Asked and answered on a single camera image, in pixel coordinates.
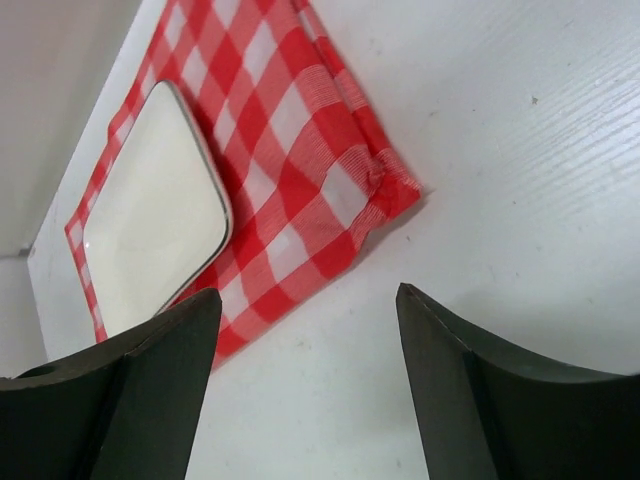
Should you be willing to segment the red white checkered cloth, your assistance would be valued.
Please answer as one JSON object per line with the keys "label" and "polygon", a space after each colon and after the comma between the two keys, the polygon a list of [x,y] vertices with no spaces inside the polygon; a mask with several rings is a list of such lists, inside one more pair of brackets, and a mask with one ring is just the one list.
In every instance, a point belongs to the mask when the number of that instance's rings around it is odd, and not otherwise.
{"label": "red white checkered cloth", "polygon": [[81,240],[163,81],[194,113],[231,200],[228,247],[186,287],[221,294],[221,365],[348,269],[368,234],[415,205],[421,187],[310,3],[170,1],[65,227],[98,341],[107,331]]}

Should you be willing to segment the white rectangular plate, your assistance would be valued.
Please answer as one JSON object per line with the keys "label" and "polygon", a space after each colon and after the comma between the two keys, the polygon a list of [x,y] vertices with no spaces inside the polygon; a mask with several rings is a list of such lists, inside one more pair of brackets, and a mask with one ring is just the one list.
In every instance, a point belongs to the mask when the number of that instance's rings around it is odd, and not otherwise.
{"label": "white rectangular plate", "polygon": [[184,97],[157,83],[116,155],[84,228],[105,334],[166,310],[229,243],[233,214]]}

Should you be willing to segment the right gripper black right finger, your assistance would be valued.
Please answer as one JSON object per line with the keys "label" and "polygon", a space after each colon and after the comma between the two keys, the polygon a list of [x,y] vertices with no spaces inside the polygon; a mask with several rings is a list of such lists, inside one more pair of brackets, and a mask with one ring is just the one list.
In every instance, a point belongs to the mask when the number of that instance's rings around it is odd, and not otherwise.
{"label": "right gripper black right finger", "polygon": [[635,479],[639,378],[566,364],[410,284],[396,309],[433,479]]}

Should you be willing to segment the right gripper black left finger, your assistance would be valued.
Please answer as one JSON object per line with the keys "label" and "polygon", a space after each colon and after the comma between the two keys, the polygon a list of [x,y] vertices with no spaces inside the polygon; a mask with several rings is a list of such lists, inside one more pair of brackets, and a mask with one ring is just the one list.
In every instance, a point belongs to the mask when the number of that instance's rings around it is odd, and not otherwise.
{"label": "right gripper black left finger", "polygon": [[209,288],[1,381],[4,479],[183,479],[221,321]]}

